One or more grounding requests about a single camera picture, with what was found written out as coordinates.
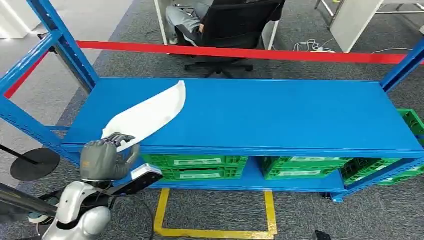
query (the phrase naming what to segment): person's leg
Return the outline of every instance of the person's leg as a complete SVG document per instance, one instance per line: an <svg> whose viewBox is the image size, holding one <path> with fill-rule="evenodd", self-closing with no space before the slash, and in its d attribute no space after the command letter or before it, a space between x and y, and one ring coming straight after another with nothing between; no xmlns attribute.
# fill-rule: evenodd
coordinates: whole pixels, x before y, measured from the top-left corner
<svg viewBox="0 0 424 240"><path fill-rule="evenodd" d="M188 15L184 10L175 6L166 8L166 19L171 27L171 33L176 36L175 26L183 25L190 33L200 25L200 20L197 17Z"/></svg>
<svg viewBox="0 0 424 240"><path fill-rule="evenodd" d="M195 15L202 20L208 13L209 8L214 3L214 0L197 0L193 4Z"/></svg>

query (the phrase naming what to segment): crate label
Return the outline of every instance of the crate label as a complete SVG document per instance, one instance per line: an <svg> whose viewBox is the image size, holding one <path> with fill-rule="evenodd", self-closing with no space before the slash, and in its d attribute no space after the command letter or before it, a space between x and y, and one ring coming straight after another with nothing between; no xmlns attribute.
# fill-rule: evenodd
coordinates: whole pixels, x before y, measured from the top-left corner
<svg viewBox="0 0 424 240"><path fill-rule="evenodd" d="M282 171L278 174L279 177L282 176L313 176L319 175L321 170L317 171Z"/></svg>
<svg viewBox="0 0 424 240"><path fill-rule="evenodd" d="M209 173L209 174L181 174L179 179L216 179L220 178L219 173Z"/></svg>
<svg viewBox="0 0 424 240"><path fill-rule="evenodd" d="M409 169L407 172L416 172L416 171L419 171L420 168L421 168L420 166L416 166L414 168Z"/></svg>
<svg viewBox="0 0 424 240"><path fill-rule="evenodd" d="M290 162L321 162L321 161L337 161L340 157L316 157L316 156L294 156Z"/></svg>
<svg viewBox="0 0 424 240"><path fill-rule="evenodd" d="M383 166L379 166L377 167L377 169L375 169L376 171L380 171L382 169L384 169L385 167L387 167L388 165L383 165Z"/></svg>
<svg viewBox="0 0 424 240"><path fill-rule="evenodd" d="M176 166L182 165L208 165L208 164L221 164L221 158L210 159L190 159L190 160L174 160L173 164Z"/></svg>

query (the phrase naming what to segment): office chair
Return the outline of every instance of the office chair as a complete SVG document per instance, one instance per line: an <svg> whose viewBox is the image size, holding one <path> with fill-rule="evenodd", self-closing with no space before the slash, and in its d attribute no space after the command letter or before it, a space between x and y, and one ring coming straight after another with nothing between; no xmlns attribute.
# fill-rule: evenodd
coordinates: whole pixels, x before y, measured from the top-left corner
<svg viewBox="0 0 424 240"><path fill-rule="evenodd" d="M215 0L202 19L203 33L193 34L183 25L178 25L176 26L178 42L185 42L187 45L185 36L198 47L255 49L259 44L265 25L269 21L275 21L281 17L284 2L285 0L263 0L228 4L225 1ZM205 78L216 73L224 74L230 79L233 76L226 69L253 71L253 65L236 64L243 58L209 56L204 59L205 61L202 62L185 65L184 70L208 68L209 72L204 76Z"/></svg>

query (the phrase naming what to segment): shelf surface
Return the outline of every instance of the shelf surface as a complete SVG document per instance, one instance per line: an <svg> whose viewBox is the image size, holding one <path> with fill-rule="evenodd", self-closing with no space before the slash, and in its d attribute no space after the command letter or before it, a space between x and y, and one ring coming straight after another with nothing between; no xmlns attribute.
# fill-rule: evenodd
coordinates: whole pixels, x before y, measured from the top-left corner
<svg viewBox="0 0 424 240"><path fill-rule="evenodd" d="M265 180L258 162L249 158L240 179L204 180L204 181L159 181L150 188L202 189L202 190L246 190L281 192L320 192L341 193L345 191L342 176L335 170L325 178L293 178Z"/></svg>
<svg viewBox="0 0 424 240"><path fill-rule="evenodd" d="M116 114L178 80L101 78L64 145L82 147L98 140ZM141 142L144 153L424 157L423 148L375 81L184 80L184 108Z"/></svg>

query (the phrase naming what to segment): green plastic crate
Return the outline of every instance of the green plastic crate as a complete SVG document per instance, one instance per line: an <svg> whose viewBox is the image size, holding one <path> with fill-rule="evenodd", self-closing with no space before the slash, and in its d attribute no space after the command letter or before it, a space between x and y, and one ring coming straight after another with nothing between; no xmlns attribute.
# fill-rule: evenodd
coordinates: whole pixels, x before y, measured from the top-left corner
<svg viewBox="0 0 424 240"><path fill-rule="evenodd" d="M247 156L220 155L179 155L179 154L145 154L144 161L159 168L180 168L190 166L202 167L242 167L246 165Z"/></svg>
<svg viewBox="0 0 424 240"><path fill-rule="evenodd" d="M351 184L399 160L400 158L355 158L341 168L341 175L345 184Z"/></svg>
<svg viewBox="0 0 424 240"><path fill-rule="evenodd" d="M266 172L273 168L340 168L352 158L342 157L279 157L263 156L261 166Z"/></svg>
<svg viewBox="0 0 424 240"><path fill-rule="evenodd" d="M424 123L413 109L398 108L397 111L400 113L414 135L424 135ZM418 139L418 141L424 146L424 139Z"/></svg>
<svg viewBox="0 0 424 240"><path fill-rule="evenodd" d="M269 171L262 169L263 177L266 180L273 179L308 179L325 178L337 167L323 169L321 167L274 167Z"/></svg>
<svg viewBox="0 0 424 240"><path fill-rule="evenodd" d="M244 167L208 167L208 168L180 168L162 169L162 181L193 181L239 179Z"/></svg>
<svg viewBox="0 0 424 240"><path fill-rule="evenodd" d="M414 168L409 169L408 171L399 173L398 176L414 177L414 176L421 175L422 173L424 173L424 166L416 166Z"/></svg>
<svg viewBox="0 0 424 240"><path fill-rule="evenodd" d="M377 183L377 185L384 185L384 186L395 185L395 184L398 184L398 183L405 181L409 178L410 177L408 177L408 176L394 176L394 177L391 177L391 178L384 179L383 181Z"/></svg>

